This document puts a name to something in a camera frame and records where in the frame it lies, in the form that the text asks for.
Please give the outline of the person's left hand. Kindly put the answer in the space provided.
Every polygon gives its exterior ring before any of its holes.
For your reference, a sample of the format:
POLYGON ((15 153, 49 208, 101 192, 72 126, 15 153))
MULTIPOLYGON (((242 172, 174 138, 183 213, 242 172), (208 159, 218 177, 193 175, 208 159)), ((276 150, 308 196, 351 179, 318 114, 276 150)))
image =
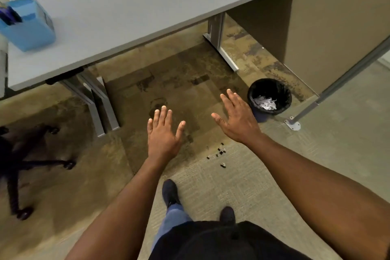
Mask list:
POLYGON ((159 114, 161 109, 156 109, 153 116, 153 132, 148 134, 148 160, 167 164, 177 156, 181 141, 175 139, 176 131, 172 130, 172 110, 167 108, 165 125, 159 127, 159 114))

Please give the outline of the person's right hand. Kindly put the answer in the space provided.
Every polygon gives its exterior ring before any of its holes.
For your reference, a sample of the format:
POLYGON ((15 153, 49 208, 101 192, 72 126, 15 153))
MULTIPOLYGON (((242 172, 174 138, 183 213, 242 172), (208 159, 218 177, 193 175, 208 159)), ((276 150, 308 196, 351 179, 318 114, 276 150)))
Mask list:
MULTIPOLYGON (((220 98, 227 111, 227 95, 221 94, 220 98)), ((227 128, 222 129, 222 131, 232 140, 249 145, 262 136, 260 127, 249 105, 243 99, 242 112, 227 112, 227 117, 227 120, 225 120, 227 128)))

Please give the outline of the person's left forearm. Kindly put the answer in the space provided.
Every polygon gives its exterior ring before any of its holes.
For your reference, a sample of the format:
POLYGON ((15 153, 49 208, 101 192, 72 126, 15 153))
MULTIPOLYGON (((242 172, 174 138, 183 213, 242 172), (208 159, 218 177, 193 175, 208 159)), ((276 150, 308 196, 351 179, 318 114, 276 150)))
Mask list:
POLYGON ((149 154, 141 169, 100 213, 65 260, 137 260, 157 186, 173 154, 149 154))

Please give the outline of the person's right forearm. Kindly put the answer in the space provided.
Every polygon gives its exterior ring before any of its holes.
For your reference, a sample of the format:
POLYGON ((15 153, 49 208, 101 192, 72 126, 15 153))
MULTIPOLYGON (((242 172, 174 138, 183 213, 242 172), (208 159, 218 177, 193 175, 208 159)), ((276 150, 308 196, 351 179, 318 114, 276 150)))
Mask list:
POLYGON ((390 203, 263 133, 245 144, 309 227, 344 260, 390 260, 390 203))

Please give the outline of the pile of black binder clips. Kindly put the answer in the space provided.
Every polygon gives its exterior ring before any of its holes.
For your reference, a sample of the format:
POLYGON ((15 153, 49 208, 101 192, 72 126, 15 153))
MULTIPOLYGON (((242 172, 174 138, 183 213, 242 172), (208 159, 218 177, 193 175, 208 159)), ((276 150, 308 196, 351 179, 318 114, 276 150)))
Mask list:
POLYGON ((216 158, 224 155, 226 152, 227 151, 226 151, 226 147, 225 147, 224 143, 221 143, 215 152, 206 156, 206 159, 207 160, 216 159, 216 158))

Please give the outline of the crumpled white paper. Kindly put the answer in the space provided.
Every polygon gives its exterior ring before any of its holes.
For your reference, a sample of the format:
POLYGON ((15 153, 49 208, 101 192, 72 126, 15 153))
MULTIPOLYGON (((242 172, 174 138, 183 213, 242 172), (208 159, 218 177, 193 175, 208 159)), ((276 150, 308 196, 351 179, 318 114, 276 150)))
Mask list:
POLYGON ((277 110, 276 100, 272 98, 267 98, 265 96, 259 96, 257 98, 254 98, 253 104, 258 109, 262 109, 266 111, 277 110))

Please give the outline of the black waste bin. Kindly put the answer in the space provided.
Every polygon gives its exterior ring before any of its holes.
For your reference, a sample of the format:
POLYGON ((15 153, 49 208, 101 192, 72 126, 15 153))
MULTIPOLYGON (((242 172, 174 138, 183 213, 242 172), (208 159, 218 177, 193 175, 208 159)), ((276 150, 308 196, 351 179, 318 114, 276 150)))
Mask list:
POLYGON ((266 122, 270 117, 277 116, 290 108, 292 93, 282 82, 275 79, 259 79, 251 84, 247 92, 247 102, 258 123, 266 122), (253 99, 265 96, 276 100, 277 110, 267 111, 258 109, 253 104, 253 99))

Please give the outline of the person's dark left shoe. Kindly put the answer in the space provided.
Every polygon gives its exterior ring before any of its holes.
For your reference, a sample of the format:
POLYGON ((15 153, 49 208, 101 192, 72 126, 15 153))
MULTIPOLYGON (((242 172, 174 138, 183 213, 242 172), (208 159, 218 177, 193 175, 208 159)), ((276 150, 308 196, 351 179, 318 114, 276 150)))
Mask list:
POLYGON ((164 181, 162 186, 162 197, 167 209, 172 205, 181 205, 177 185, 172 179, 164 181))

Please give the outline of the person's dark shoe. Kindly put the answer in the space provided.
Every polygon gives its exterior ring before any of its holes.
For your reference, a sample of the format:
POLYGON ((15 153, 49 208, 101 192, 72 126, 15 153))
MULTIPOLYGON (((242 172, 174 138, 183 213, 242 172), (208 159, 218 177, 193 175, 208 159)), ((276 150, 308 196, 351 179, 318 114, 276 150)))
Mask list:
POLYGON ((162 197, 167 209, 172 205, 181 205, 177 185, 172 179, 164 181, 162 186, 162 197))
POLYGON ((236 216, 235 211, 231 206, 225 206, 219 216, 219 222, 224 225, 235 225, 236 224, 236 216))

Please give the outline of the person's blue trousers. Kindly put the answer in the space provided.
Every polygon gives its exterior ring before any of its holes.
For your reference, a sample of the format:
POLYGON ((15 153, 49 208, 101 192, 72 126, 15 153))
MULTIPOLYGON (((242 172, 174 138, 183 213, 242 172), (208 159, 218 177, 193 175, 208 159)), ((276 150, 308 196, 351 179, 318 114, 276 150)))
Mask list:
POLYGON ((165 217, 158 229, 157 234, 154 237, 151 251, 153 251, 156 243, 172 228, 181 225, 183 223, 193 222, 192 218, 185 212, 183 206, 179 203, 174 203, 167 208, 165 217))

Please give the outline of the person's black shirt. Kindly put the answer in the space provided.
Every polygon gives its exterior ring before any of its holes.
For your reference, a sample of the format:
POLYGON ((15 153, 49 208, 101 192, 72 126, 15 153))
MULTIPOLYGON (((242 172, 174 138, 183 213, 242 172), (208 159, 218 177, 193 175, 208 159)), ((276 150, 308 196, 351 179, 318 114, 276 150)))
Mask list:
POLYGON ((173 227, 149 260, 312 260, 249 221, 193 221, 173 227))

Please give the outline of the tan partition panel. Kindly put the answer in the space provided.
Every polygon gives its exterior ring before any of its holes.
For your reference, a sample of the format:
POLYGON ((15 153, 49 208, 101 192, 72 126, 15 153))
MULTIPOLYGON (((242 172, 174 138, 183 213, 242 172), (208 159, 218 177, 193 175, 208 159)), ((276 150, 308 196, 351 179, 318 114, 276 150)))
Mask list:
POLYGON ((317 95, 390 36, 390 0, 253 0, 227 14, 317 95))

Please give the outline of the black office chair base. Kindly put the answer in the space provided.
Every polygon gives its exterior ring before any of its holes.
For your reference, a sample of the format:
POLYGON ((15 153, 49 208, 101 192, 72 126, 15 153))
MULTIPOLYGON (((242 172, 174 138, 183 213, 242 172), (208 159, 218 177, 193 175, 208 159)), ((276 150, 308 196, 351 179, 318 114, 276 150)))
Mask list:
POLYGON ((0 126, 0 180, 2 178, 6 180, 11 214, 16 216, 18 220, 24 221, 34 212, 32 206, 20 208, 19 205, 18 182, 19 173, 21 171, 43 166, 58 165, 63 166, 66 170, 71 170, 76 165, 75 160, 25 160, 28 154, 35 149, 39 141, 41 141, 47 133, 55 135, 58 134, 59 131, 60 129, 58 127, 43 125, 18 149, 14 150, 14 145, 3 137, 3 135, 9 133, 9 129, 5 126, 0 126))

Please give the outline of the blue desk organizer box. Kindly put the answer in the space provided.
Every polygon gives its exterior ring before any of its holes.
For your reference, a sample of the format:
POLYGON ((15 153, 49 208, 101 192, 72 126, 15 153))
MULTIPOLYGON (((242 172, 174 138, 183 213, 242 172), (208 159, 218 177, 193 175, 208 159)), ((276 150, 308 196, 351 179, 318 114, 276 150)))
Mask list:
POLYGON ((0 34, 19 50, 26 52, 56 41, 53 21, 37 0, 12 0, 0 5, 11 6, 23 20, 12 26, 0 20, 0 34))

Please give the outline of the grey metal partition post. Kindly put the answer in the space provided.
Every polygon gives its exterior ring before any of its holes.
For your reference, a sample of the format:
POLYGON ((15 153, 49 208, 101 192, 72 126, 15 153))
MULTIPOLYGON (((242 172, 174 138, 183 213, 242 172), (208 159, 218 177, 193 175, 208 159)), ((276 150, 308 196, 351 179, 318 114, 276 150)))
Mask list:
POLYGON ((390 51, 390 35, 383 40, 375 49, 373 49, 368 55, 358 61, 353 67, 351 67, 345 74, 343 74, 339 79, 332 83, 328 88, 326 88, 318 97, 317 100, 313 101, 305 109, 299 112, 296 116, 290 116, 288 119, 284 120, 284 123, 293 131, 299 131, 301 125, 299 121, 319 106, 324 100, 333 95, 336 91, 342 88, 346 83, 351 81, 357 75, 359 75, 363 70, 372 65, 375 61, 380 59, 390 51))

